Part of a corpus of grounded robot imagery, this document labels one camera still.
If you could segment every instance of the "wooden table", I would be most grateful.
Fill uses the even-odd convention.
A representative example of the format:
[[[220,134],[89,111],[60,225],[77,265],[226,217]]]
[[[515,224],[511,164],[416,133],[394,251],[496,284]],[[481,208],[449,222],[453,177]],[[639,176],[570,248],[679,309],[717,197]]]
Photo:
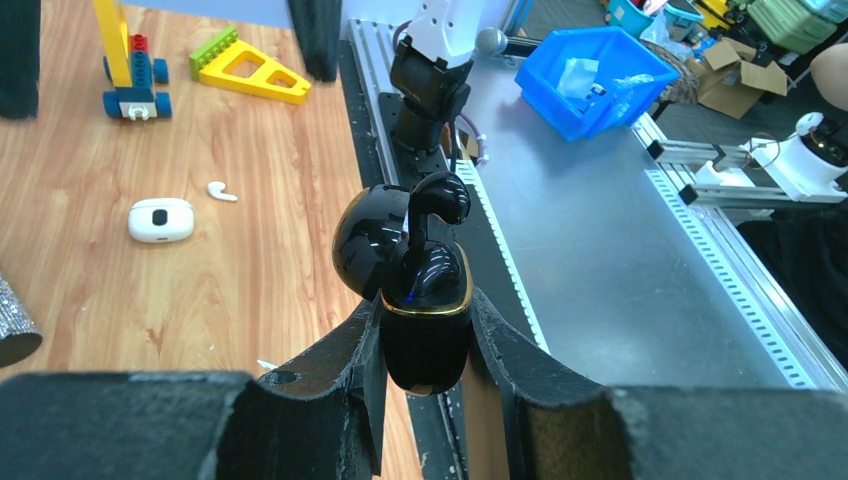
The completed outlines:
[[[44,334],[32,370],[267,371],[342,322],[357,297],[336,277],[336,222],[360,190],[341,85],[302,106],[194,83],[188,54],[224,21],[127,8],[170,66],[174,118],[106,117],[110,83],[89,2],[44,0],[41,108],[0,122],[0,271]],[[238,25],[304,72],[292,32]],[[227,183],[238,203],[206,194]],[[127,233],[141,199],[185,198],[187,240]],[[421,478],[404,395],[390,388],[384,477]]]

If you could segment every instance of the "glittery cup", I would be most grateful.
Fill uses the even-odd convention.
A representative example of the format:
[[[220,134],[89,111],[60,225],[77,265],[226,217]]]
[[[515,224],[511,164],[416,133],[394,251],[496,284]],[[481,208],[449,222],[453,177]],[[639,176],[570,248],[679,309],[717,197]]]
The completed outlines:
[[[15,292],[0,276],[0,367],[28,357],[41,345],[41,338]]]

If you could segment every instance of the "blue plastic bin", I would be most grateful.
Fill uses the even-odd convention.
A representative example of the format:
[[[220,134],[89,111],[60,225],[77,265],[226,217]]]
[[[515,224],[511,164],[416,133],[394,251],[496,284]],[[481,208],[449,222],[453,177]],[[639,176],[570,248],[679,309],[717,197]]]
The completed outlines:
[[[621,27],[636,38],[654,21],[630,0],[610,0],[605,18],[607,24]]]
[[[669,0],[665,5],[665,21],[669,38],[682,42],[695,25],[704,21],[704,15],[687,0]]]
[[[603,92],[566,98],[557,91],[569,58],[598,60],[595,84]],[[615,80],[647,74],[653,79],[630,86]],[[680,78],[669,64],[619,27],[579,28],[551,33],[530,55],[515,78],[521,96],[566,140],[593,138],[600,132],[633,125]]]

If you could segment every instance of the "red toy block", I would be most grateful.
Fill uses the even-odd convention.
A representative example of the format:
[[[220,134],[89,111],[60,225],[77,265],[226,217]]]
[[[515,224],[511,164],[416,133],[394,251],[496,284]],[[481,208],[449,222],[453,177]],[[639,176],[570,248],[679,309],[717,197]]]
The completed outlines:
[[[130,49],[132,52],[144,52],[147,51],[147,37],[144,35],[136,34],[131,37],[132,39],[132,48]]]

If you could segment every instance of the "open cardboard box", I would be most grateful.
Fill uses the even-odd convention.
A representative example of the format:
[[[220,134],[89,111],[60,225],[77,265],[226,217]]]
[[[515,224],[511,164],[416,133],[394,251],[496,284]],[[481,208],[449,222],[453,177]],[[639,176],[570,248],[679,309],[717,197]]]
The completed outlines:
[[[771,62],[768,67],[751,63],[757,51],[724,38],[704,51],[704,60],[689,59],[686,65],[698,77],[698,102],[733,118],[742,118],[765,92],[786,96],[787,77]]]

